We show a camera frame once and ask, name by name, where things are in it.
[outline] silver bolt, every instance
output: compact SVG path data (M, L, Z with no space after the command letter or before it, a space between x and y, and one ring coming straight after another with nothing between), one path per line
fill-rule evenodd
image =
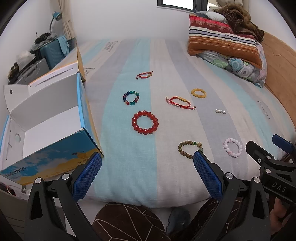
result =
M260 179L258 177L254 177L254 182L259 183Z
M228 172L225 174L225 176L228 178L228 179L232 179L233 178L233 174Z
M69 174L68 173L65 173L64 175L62 175L62 179L63 180L67 180L69 178Z
M39 177L39 178L36 178L35 183L40 183L41 181L42 179Z

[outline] human hand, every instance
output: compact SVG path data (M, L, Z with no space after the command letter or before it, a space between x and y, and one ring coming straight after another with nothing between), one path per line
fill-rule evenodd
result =
M271 235L279 232L286 225L292 214L288 215L283 222L279 219L283 218L287 213L287 208L282 204L281 200L276 198L274 208L270 212Z

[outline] red beaded bracelet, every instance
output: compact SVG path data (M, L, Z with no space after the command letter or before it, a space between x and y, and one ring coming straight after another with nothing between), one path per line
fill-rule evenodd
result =
M140 74L137 75L136 79L138 79L138 77L141 78L141 79L147 79L147 78L149 78L149 77L152 76L152 73L153 73L153 71L151 71L151 72L140 73Z
M141 117L142 115L149 117L153 121L153 126L151 128L143 130L143 128L141 128L137 125L137 119L139 119L139 117ZM157 127L159 125L158 119L155 117L155 115L153 115L153 114L151 114L151 112L147 112L145 110L139 111L138 113L134 114L131 121L132 121L131 125L133 126L133 129L135 131L138 131L140 134L144 134L144 135L153 134L153 132L157 130Z
M188 106L180 105L178 103L175 103L175 102L172 101L173 99L178 99L178 100L181 100L183 102L186 102L186 103L188 103ZM167 103L169 103L171 105L175 105L175 106L180 107L180 108L183 108L183 109L195 110L195 108L196 108L196 106L194 106L193 108L189 108L190 107L189 100L183 99L183 98L181 98L179 96L174 96L170 100L168 100L168 98L166 97L165 100L166 100Z

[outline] orange pillow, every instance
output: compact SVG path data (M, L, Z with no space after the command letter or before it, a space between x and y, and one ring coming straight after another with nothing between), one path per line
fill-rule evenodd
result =
M228 24L190 15L188 53L206 50L240 58L262 69L260 54L252 35L234 34Z

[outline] mattress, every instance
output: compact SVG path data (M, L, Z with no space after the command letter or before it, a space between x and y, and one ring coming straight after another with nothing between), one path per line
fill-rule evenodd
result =
M224 172L250 180L259 175L259 165L245 151L248 141L276 159L284 152L272 143L274 134L296 141L289 115L265 87L190 56L186 42L104 39L85 43L79 49L86 94L105 156L87 198L147 207L197 203L209 198L209 193L193 160L178 152L180 142L201 142L211 162ZM72 51L59 65L75 58ZM148 71L153 71L150 78L136 80L138 74ZM191 95L194 88L205 90L207 97ZM140 100L127 106L123 95L130 90L137 91ZM169 105L166 96L185 98L196 109ZM216 109L227 114L215 113ZM131 125L133 115L143 110L158 118L159 127L152 135L139 134ZM141 117L138 125L150 128L152 121ZM227 138L241 142L239 157L225 151L223 142ZM235 144L229 147L237 149ZM197 147L187 145L184 151L193 155Z

